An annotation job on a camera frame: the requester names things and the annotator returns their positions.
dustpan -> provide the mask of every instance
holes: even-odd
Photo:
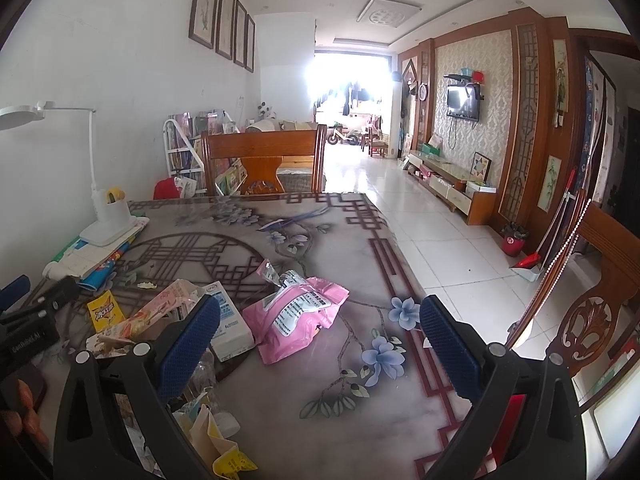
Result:
[[[542,267],[536,265],[532,269],[526,269],[524,267],[511,267],[511,270],[517,275],[522,276],[528,282],[535,282],[542,274]]]

blue gripper pad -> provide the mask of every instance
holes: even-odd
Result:
[[[156,393],[163,403],[182,394],[200,358],[218,330],[220,325],[218,300],[212,296],[205,296],[186,319],[178,323],[183,324],[182,331],[156,368]]]
[[[482,397],[481,367],[455,328],[466,326],[455,321],[435,295],[420,304],[420,326],[458,396],[475,403]]]

yellow snack packet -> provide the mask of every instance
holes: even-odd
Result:
[[[110,290],[107,290],[97,300],[86,304],[91,314],[91,321],[94,323],[96,332],[102,332],[105,328],[114,326],[125,319],[124,314],[118,306],[118,302],[113,297]]]

broom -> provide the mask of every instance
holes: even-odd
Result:
[[[577,166],[574,166],[574,168],[571,170],[571,173],[569,174],[569,179],[567,180],[566,187],[564,188],[564,195],[562,196],[562,202],[558,205],[556,214],[554,215],[554,218],[551,221],[551,224],[549,224],[549,229],[546,230],[545,235],[542,237],[542,241],[540,242],[540,245],[538,246],[538,248],[533,254],[530,254],[529,256],[525,256],[521,261],[519,261],[517,264],[511,267],[511,269],[533,269],[533,267],[535,267],[537,264],[540,263],[540,260],[542,259],[542,257],[540,256],[540,249],[545,244],[545,241],[548,238],[549,234],[551,233],[551,229],[553,229],[554,225],[556,224],[556,221],[559,219],[559,223],[558,223],[558,228],[559,228],[560,222],[562,222],[562,217],[564,217],[564,212],[566,211],[566,207],[569,203],[569,199],[571,198],[570,189],[574,185],[576,171],[577,171]],[[556,228],[556,231],[554,233],[554,238],[557,235],[558,235],[558,229]]]

tile floor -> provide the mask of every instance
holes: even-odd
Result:
[[[384,214],[425,294],[436,294],[455,319],[471,324],[485,341],[506,340],[508,327],[520,319],[538,284],[510,270],[519,258],[510,258],[500,250],[500,237],[492,229],[467,226],[462,214],[450,212],[441,200],[401,171],[396,160],[371,158],[358,146],[327,146],[324,172],[327,192],[366,193]],[[597,255],[572,256],[536,316],[531,336],[516,352],[542,359],[567,308],[599,279]],[[626,319],[622,321],[617,332],[626,326]],[[574,378],[579,399],[607,365],[608,358],[603,354]],[[594,478],[607,458],[591,450],[597,448],[599,440],[593,425],[585,424],[587,428],[588,476]]]

